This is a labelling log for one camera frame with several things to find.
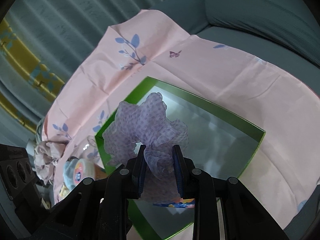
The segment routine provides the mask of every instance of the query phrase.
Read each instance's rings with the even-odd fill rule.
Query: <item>leaf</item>
[[[62,129],[63,129],[65,132],[67,132],[67,131],[69,130],[67,124],[65,124],[65,123],[62,125]]]
[[[104,110],[102,110],[101,114],[100,114],[100,119],[102,119],[104,117]]]
[[[97,125],[97,126],[93,127],[92,130],[93,130],[94,132],[98,132],[98,131],[100,130],[100,128],[101,128],[101,126],[100,126],[100,125]]]
[[[138,34],[135,34],[133,37],[132,37],[132,40],[131,40],[131,45],[134,46],[135,48],[137,48],[140,44],[140,38],[138,36]]]
[[[223,48],[223,47],[225,47],[225,45],[219,44],[219,45],[214,46],[213,48],[214,49],[219,49],[219,48]]]
[[[118,43],[124,43],[124,38],[116,38],[115,40]]]
[[[146,60],[147,60],[147,57],[146,57],[146,56],[143,56],[143,57],[141,58],[141,60],[140,60],[140,63],[141,63],[141,64],[144,64],[144,63],[146,62]]]

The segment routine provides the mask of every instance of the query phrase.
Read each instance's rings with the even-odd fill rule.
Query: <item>crumpled beige fabric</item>
[[[46,185],[54,177],[54,169],[63,155],[65,144],[55,142],[40,142],[35,148],[35,168],[39,179]]]

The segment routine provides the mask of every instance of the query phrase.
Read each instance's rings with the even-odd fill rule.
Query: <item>metal screw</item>
[[[194,175],[200,175],[201,174],[201,170],[200,169],[193,169],[192,170],[192,173],[194,174]]]
[[[93,179],[92,179],[92,178],[85,178],[85,179],[83,180],[83,184],[85,184],[85,185],[89,185],[89,184],[91,184],[91,182],[93,182]]]
[[[128,169],[121,169],[120,170],[120,174],[121,175],[127,175],[129,173],[129,170]]]
[[[231,184],[237,184],[237,183],[238,183],[238,179],[237,179],[237,178],[234,178],[234,177],[231,177],[231,178],[229,179],[229,182],[230,182]]]

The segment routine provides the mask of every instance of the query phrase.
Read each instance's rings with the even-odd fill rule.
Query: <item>butterfly print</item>
[[[179,57],[181,53],[181,50],[178,53],[175,53],[173,51],[170,51],[170,57]]]

